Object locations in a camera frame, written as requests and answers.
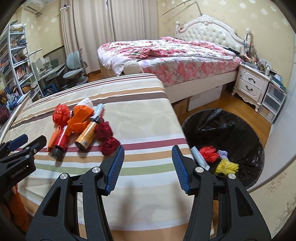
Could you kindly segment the light blue powder sachet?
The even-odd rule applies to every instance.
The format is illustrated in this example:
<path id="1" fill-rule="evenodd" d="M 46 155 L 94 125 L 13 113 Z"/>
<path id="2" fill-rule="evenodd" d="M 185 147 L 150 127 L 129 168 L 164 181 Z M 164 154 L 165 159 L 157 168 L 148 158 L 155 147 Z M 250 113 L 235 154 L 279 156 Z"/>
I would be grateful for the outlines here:
<path id="1" fill-rule="evenodd" d="M 207 164 L 204 157 L 201 155 L 201 153 L 198 151 L 196 147 L 191 148 L 191 153 L 197 165 L 209 171 L 210 166 Z"/>

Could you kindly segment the grey study desk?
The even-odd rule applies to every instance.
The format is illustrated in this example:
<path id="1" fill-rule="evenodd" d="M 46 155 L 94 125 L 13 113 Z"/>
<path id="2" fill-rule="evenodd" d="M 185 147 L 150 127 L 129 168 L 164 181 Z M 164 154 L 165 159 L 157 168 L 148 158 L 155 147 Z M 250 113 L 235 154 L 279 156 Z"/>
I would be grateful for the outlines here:
<path id="1" fill-rule="evenodd" d="M 59 64 L 58 59 L 54 59 L 53 63 L 54 63 L 54 66 L 52 65 L 52 61 L 50 60 L 49 57 L 38 59 L 35 62 L 32 62 L 32 71 L 37 81 L 42 97 L 46 95 L 45 87 L 47 86 L 47 84 L 50 84 L 50 82 L 53 82 L 53 85 L 57 87 L 58 84 L 57 84 L 56 78 L 66 68 L 66 64 L 65 63 Z"/>

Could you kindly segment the beige curtains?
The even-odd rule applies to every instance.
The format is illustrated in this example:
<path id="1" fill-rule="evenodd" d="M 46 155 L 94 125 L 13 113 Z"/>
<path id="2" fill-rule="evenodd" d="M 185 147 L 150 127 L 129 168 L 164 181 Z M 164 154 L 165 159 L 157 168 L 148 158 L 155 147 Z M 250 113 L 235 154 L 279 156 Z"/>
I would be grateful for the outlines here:
<path id="1" fill-rule="evenodd" d="M 157 1 L 62 1 L 60 12 L 65 51 L 82 50 L 86 73 L 105 43 L 158 38 Z"/>

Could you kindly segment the grey blue desk chair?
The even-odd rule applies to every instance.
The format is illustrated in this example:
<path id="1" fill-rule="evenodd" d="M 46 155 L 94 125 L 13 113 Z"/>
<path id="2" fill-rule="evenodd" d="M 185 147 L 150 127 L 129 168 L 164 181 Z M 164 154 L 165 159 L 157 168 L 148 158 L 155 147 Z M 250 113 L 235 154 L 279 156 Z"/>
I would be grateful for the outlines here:
<path id="1" fill-rule="evenodd" d="M 71 52 L 67 55 L 66 66 L 68 72 L 63 75 L 67 80 L 67 89 L 86 84 L 88 77 L 86 76 L 85 69 L 88 67 L 87 63 L 82 59 L 82 48 L 77 51 Z"/>

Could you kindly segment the yellow foam net bundle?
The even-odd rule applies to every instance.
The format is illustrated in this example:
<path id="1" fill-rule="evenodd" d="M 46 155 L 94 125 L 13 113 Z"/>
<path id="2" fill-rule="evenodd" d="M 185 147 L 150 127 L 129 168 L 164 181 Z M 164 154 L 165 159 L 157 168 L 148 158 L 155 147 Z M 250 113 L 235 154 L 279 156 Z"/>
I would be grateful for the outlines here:
<path id="1" fill-rule="evenodd" d="M 230 162 L 227 159 L 222 159 L 215 170 L 215 174 L 223 174 L 225 176 L 228 174 L 236 174 L 238 169 L 238 164 Z"/>

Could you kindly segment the black lined trash bin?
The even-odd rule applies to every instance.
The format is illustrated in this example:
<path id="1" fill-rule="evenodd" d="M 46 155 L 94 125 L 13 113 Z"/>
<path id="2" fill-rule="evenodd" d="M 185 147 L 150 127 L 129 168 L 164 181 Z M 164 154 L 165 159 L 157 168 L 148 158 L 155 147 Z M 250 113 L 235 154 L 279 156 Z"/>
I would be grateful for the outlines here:
<path id="1" fill-rule="evenodd" d="M 182 124 L 189 147 L 212 146 L 226 151 L 229 161 L 239 165 L 236 176 L 245 188 L 252 187 L 264 167 L 264 148 L 253 128 L 236 114 L 220 108 L 205 109 Z"/>

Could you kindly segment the dark red foam net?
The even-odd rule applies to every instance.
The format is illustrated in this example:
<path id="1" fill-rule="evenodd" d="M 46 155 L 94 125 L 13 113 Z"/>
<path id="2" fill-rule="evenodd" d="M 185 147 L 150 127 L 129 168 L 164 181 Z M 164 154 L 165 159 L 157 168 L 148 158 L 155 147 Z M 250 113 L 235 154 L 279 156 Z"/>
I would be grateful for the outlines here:
<path id="1" fill-rule="evenodd" d="M 113 131 L 107 121 L 96 125 L 95 137 L 100 142 L 99 150 L 104 156 L 110 156 L 120 146 L 120 142 L 113 136 Z"/>

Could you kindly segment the orange paper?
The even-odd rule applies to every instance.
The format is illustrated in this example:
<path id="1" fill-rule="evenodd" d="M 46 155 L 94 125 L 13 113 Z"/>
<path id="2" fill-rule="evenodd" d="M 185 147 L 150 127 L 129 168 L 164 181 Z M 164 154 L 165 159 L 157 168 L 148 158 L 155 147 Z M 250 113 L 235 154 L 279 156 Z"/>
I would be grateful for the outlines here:
<path id="1" fill-rule="evenodd" d="M 47 147 L 47 152 L 49 152 L 49 153 L 52 152 L 52 150 L 55 146 L 55 142 L 56 142 L 58 136 L 60 135 L 60 132 L 61 132 L 60 126 L 58 126 L 51 135 L 51 138 L 49 140 L 48 147 Z"/>

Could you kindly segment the white tufted headboard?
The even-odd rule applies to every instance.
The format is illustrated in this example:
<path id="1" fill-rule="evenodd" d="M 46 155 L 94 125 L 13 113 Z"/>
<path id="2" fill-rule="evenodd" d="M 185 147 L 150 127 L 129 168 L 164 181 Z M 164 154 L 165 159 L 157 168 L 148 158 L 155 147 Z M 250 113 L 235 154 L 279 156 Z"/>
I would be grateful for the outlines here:
<path id="1" fill-rule="evenodd" d="M 245 55 L 246 41 L 236 34 L 234 28 L 216 18 L 203 14 L 188 23 L 175 24 L 175 38 L 186 41 L 206 41 L 231 48 Z"/>

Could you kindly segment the white nightstand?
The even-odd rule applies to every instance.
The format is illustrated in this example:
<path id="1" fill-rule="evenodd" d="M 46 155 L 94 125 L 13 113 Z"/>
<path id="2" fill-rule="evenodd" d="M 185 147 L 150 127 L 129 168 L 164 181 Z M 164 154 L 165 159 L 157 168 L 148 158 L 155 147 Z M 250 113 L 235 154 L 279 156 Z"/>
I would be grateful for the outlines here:
<path id="1" fill-rule="evenodd" d="M 258 112 L 269 82 L 269 76 L 245 63 L 240 63 L 231 94 L 238 94 L 245 102 L 254 105 L 255 111 Z"/>

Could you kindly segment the white crumpled tissue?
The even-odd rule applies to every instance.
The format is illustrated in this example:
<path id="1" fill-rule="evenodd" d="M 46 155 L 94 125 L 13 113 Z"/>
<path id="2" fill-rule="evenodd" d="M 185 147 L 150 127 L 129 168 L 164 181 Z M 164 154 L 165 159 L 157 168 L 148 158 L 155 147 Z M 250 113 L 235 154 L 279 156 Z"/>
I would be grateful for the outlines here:
<path id="1" fill-rule="evenodd" d="M 85 110 L 93 111 L 93 103 L 88 97 L 86 97 L 82 99 L 80 102 L 78 102 L 75 105 L 74 109 L 85 109 Z"/>

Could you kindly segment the plastic drawer unit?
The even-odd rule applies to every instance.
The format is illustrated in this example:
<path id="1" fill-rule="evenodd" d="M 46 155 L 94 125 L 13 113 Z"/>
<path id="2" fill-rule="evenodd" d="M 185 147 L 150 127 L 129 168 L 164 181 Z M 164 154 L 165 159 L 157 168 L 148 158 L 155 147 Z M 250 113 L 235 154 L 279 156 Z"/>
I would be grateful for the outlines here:
<path id="1" fill-rule="evenodd" d="M 277 84 L 270 82 L 262 100 L 258 113 L 273 123 L 280 112 L 287 94 Z"/>

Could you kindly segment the white air conditioner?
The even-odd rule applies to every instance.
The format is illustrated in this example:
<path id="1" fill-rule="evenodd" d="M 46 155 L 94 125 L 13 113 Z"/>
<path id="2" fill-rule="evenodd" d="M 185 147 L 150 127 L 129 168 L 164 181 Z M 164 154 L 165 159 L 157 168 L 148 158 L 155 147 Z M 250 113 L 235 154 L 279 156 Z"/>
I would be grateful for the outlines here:
<path id="1" fill-rule="evenodd" d="M 44 3 L 41 0 L 27 0 L 23 3 L 23 9 L 34 14 L 39 13 L 43 7 Z"/>

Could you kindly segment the white bookshelf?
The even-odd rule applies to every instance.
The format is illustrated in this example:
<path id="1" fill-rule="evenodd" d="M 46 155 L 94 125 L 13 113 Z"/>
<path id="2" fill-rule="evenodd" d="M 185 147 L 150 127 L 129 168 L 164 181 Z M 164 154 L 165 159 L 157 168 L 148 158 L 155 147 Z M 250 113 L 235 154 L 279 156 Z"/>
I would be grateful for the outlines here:
<path id="1" fill-rule="evenodd" d="M 13 93 L 28 93 L 31 100 L 36 101 L 43 97 L 43 93 L 30 56 L 26 24 L 9 23 L 1 34 L 1 78 Z"/>

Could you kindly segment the red crumpled plastic bag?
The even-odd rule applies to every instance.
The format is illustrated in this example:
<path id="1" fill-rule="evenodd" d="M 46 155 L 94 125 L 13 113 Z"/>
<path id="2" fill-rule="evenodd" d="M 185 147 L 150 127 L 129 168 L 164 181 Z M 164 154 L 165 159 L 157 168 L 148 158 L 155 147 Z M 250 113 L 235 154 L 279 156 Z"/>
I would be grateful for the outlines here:
<path id="1" fill-rule="evenodd" d="M 70 120 L 70 109 L 65 104 L 58 104 L 54 110 L 53 123 L 56 126 L 66 126 Z"/>

